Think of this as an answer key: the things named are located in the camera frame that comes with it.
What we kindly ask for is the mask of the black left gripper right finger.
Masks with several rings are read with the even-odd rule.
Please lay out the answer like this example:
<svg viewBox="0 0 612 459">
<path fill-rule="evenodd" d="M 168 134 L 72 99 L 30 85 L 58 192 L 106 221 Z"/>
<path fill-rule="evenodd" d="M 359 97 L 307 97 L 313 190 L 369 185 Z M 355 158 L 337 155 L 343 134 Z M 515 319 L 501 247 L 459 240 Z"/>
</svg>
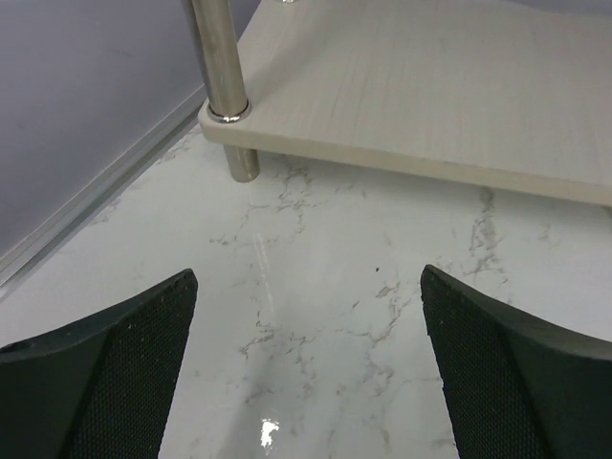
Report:
<svg viewBox="0 0 612 459">
<path fill-rule="evenodd" d="M 420 286 L 460 457 L 610 457 L 610 342 L 483 295 L 432 265 Z"/>
</svg>

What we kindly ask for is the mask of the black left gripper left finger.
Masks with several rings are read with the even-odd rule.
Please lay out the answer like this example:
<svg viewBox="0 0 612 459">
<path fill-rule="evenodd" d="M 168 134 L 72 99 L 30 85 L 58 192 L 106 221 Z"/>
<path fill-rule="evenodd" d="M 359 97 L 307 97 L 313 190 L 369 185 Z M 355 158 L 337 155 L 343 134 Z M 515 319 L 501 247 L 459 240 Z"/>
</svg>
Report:
<svg viewBox="0 0 612 459">
<path fill-rule="evenodd" d="M 1 349 L 4 458 L 156 458 L 198 292 L 191 269 Z"/>
</svg>

